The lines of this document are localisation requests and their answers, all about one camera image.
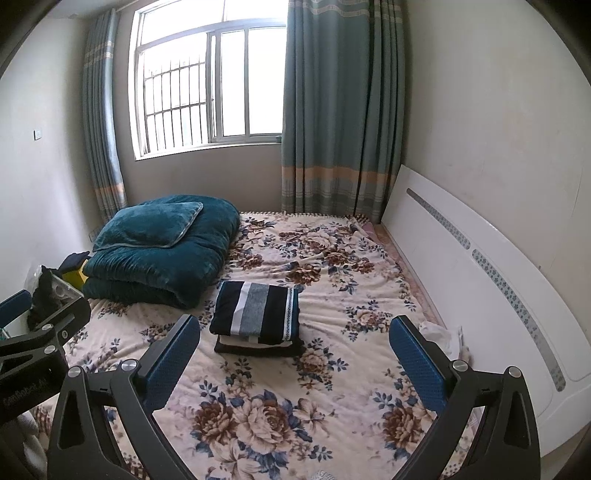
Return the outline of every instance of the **plaid curtain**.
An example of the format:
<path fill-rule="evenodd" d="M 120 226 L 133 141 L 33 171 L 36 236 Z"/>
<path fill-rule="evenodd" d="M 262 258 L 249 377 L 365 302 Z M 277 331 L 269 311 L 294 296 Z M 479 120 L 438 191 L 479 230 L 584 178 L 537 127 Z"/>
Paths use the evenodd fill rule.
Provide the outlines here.
<path fill-rule="evenodd" d="M 112 9 L 92 22 L 82 80 L 86 152 L 105 223 L 127 207 L 113 123 L 113 50 L 117 20 L 117 13 Z"/>
<path fill-rule="evenodd" d="M 400 167 L 401 0 L 290 1 L 282 208 L 379 222 Z"/>

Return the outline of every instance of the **floral blanket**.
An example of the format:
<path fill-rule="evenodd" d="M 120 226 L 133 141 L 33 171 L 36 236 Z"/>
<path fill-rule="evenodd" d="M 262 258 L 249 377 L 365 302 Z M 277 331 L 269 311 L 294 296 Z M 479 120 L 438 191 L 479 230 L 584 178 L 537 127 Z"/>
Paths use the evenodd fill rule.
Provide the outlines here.
<path fill-rule="evenodd" d="M 218 355 L 207 328 L 223 280 L 300 291 L 298 358 Z M 427 411 L 388 343 L 392 317 L 425 321 L 401 267 L 354 219 L 243 214 L 215 285 L 192 313 L 199 346 L 166 407 L 162 431 L 199 480 L 391 479 L 435 415 Z M 139 358 L 183 313 L 172 307 L 92 300 L 92 319 L 64 347 L 88 372 Z M 48 431 L 57 397 L 37 407 Z M 131 471 L 143 477 L 116 409 L 108 417 Z M 456 472 L 471 429 L 445 475 Z"/>

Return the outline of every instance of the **wall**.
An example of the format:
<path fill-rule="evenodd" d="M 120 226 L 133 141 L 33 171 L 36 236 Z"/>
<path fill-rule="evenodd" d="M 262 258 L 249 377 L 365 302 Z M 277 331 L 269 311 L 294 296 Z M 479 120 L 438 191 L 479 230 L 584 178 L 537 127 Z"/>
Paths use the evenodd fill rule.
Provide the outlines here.
<path fill-rule="evenodd" d="M 205 148 L 136 161 L 129 120 L 129 45 L 135 11 L 153 1 L 139 0 L 121 12 L 115 40 L 115 132 L 130 204 L 191 193 L 228 199 L 243 211 L 280 210 L 280 145 Z"/>
<path fill-rule="evenodd" d="M 86 32 L 80 20 L 43 20 L 0 79 L 0 299 L 31 266 L 89 249 L 100 225 L 82 131 Z"/>
<path fill-rule="evenodd" d="M 591 340 L 591 86 L 525 0 L 407 10 L 406 165 L 539 265 Z"/>

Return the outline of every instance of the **bed frame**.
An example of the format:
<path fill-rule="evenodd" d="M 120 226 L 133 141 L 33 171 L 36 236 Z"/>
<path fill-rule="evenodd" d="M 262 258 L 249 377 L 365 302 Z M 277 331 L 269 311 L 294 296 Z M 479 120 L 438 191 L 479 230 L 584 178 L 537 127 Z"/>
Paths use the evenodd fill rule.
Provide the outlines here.
<path fill-rule="evenodd" d="M 382 224 L 449 329 L 462 327 L 473 368 L 524 373 L 540 453 L 591 421 L 591 346 L 538 269 L 474 210 L 401 167 Z"/>

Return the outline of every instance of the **screw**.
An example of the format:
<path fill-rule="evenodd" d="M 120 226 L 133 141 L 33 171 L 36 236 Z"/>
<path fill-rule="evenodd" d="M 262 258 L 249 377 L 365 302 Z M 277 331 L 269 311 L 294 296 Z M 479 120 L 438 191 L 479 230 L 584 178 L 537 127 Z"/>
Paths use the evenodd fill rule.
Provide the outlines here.
<path fill-rule="evenodd" d="M 121 370 L 124 370 L 126 372 L 132 371 L 137 366 L 138 366 L 138 361 L 134 360 L 133 358 L 130 358 L 129 360 L 123 360 L 121 362 Z"/>
<path fill-rule="evenodd" d="M 514 378 L 519 378 L 521 376 L 521 370 L 517 367 L 509 367 L 509 375 Z"/>
<path fill-rule="evenodd" d="M 68 377 L 74 378 L 82 373 L 82 369 L 78 366 L 72 367 L 68 370 Z"/>
<path fill-rule="evenodd" d="M 464 360 L 454 360 L 452 363 L 452 367 L 454 370 L 458 372 L 465 372 L 468 370 L 468 364 Z"/>

